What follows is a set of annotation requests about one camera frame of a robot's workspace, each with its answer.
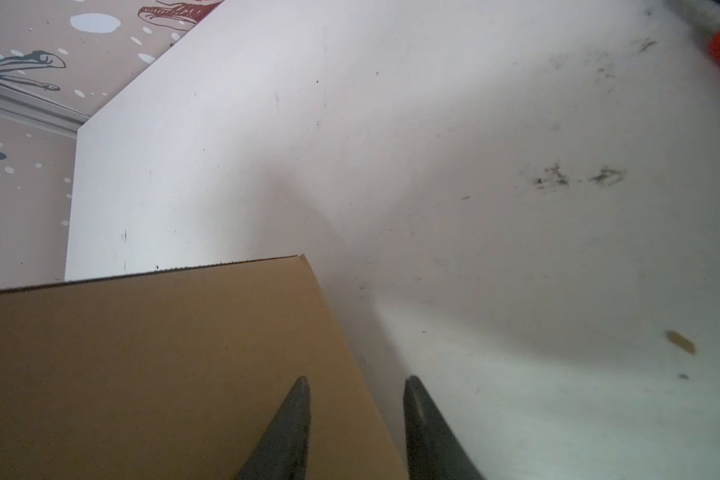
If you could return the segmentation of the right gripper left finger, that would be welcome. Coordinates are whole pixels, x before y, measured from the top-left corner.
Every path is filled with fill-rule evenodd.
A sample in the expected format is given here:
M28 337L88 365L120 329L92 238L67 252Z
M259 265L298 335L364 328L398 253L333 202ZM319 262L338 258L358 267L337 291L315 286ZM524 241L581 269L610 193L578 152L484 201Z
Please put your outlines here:
M310 426L310 387L307 378L301 376L294 382L235 478L304 480Z

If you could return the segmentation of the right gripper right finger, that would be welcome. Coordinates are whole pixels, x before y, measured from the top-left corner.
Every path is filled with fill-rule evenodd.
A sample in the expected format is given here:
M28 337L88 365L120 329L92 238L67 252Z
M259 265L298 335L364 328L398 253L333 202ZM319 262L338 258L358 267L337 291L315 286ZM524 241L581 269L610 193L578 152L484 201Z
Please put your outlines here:
M484 479L417 376L405 381L403 407L410 479Z

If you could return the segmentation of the brown cardboard express box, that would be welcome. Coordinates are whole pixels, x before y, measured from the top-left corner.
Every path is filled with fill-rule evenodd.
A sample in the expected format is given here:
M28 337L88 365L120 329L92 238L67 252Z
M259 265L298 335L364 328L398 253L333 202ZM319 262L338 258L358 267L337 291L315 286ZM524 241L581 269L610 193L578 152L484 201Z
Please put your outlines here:
M0 291L0 479L231 479L305 378L310 479L407 469L308 261Z

